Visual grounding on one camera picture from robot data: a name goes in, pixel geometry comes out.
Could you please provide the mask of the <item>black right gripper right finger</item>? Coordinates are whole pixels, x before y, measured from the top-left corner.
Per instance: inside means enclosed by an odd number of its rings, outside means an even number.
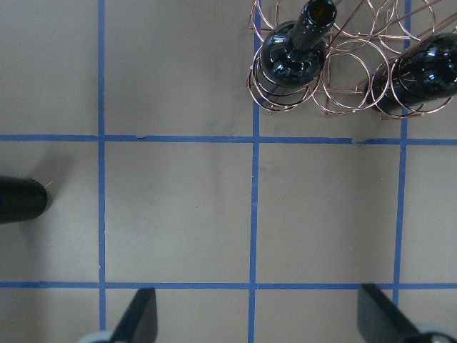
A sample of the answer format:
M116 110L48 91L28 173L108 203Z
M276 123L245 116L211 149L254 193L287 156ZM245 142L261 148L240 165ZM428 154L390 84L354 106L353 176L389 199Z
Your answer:
M358 288L357 327L364 342L428 342L418 328L375 285Z

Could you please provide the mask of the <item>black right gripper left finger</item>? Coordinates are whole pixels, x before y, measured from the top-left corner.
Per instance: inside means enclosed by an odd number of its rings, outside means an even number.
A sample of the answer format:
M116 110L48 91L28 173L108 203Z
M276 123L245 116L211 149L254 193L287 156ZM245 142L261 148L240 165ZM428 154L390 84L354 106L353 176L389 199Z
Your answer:
M111 335L111 341L155 342L157 335L156 290L139 289Z

